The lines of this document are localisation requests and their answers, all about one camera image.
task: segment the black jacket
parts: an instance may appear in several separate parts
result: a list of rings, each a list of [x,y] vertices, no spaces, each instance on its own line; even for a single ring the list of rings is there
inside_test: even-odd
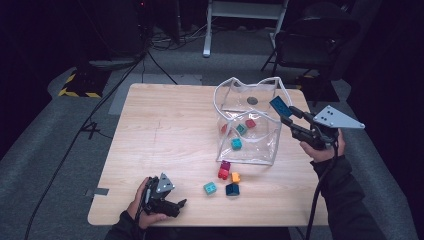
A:
[[[318,177],[330,161],[311,162]],[[340,156],[333,169],[323,180],[321,194],[328,211],[328,224],[335,240],[386,239],[374,218],[362,203],[364,192],[351,175],[349,161]],[[145,232],[139,228],[127,211],[121,213],[119,222],[112,226],[105,240],[143,239]]]

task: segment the table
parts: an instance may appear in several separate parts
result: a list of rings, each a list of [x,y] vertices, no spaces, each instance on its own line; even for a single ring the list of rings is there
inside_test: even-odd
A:
[[[230,183],[218,179],[217,116],[212,86],[133,84],[130,87],[88,214],[93,225],[112,225],[133,200],[146,176],[164,172],[175,189],[166,197],[187,199],[175,219],[159,226],[306,226],[318,182],[310,158],[283,126],[273,166],[232,164],[240,173],[239,196],[226,196]],[[293,104],[308,110],[301,91],[288,90]],[[306,121],[295,123],[308,127]],[[207,196],[203,185],[215,182]],[[319,197],[315,225],[327,225]]]
[[[287,4],[288,0],[285,0],[283,4],[221,2],[209,0],[203,56],[209,57],[211,55],[212,16],[277,20],[275,31],[270,33],[271,42],[275,47],[275,35],[281,29],[281,25],[283,23],[287,9]]]

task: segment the hand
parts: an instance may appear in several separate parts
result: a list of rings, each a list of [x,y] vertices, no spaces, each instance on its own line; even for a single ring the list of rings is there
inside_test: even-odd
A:
[[[346,143],[343,139],[342,131],[339,129],[339,148],[337,150],[337,155],[341,156],[344,154],[344,149],[346,146]],[[313,149],[308,143],[306,142],[300,142],[300,146],[303,148],[306,154],[308,154],[311,158],[313,158],[314,162],[323,162],[326,160],[330,160],[334,157],[334,149],[333,147],[325,150],[315,150]]]
[[[130,203],[130,205],[128,206],[127,212],[130,214],[132,219],[135,219],[135,215],[137,213],[138,205],[141,201],[141,194],[143,193],[143,190],[146,187],[146,183],[147,183],[148,180],[149,180],[148,177],[146,177],[144,179],[144,181],[141,183],[141,185],[137,189],[137,193],[135,194],[134,201],[132,201]],[[142,228],[142,229],[146,229],[150,225],[152,225],[156,222],[163,221],[167,218],[168,218],[168,216],[166,216],[165,214],[162,214],[162,213],[157,213],[157,214],[152,213],[150,215],[147,215],[143,211],[143,212],[141,212],[140,222],[138,223],[138,226],[140,226],[140,228]]]

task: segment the blue block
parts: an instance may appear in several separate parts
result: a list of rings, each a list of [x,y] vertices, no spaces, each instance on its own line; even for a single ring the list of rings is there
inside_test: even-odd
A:
[[[243,134],[245,134],[247,132],[246,125],[241,124],[241,123],[236,127],[236,129],[240,133],[240,135],[243,135]]]
[[[292,115],[292,112],[290,111],[289,107],[287,107],[287,105],[284,103],[283,99],[280,98],[280,96],[277,96],[272,99],[269,104],[271,104],[271,106],[280,116],[284,115],[286,117],[290,117]]]
[[[231,183],[225,186],[225,192],[227,196],[238,196],[240,195],[240,188],[237,184]]]
[[[242,147],[241,140],[239,138],[234,138],[231,140],[231,147],[233,150],[240,150]]]
[[[213,182],[205,184],[203,188],[205,189],[207,195],[211,195],[212,193],[216,192],[216,185]]]

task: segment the yellow and black hazard tape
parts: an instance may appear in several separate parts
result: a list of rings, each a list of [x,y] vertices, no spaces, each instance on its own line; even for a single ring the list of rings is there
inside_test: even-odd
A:
[[[70,97],[97,97],[101,98],[101,94],[96,92],[85,92],[85,91],[69,91],[68,88],[71,84],[73,84],[72,80],[74,80],[76,75],[76,71],[73,71],[72,74],[66,79],[65,84],[62,87],[62,90],[59,92],[59,96],[70,96]]]

